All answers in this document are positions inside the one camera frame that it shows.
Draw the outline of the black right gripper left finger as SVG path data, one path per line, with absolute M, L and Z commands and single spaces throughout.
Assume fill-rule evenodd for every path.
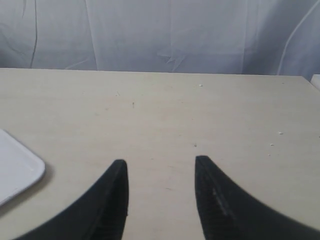
M 74 203 L 19 239 L 120 240 L 128 206 L 128 167 L 117 159 Z

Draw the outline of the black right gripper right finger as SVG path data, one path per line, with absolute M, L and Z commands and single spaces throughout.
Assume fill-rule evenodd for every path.
M 317 229 L 263 204 L 208 156 L 195 158 L 196 207 L 206 240 L 318 240 Z

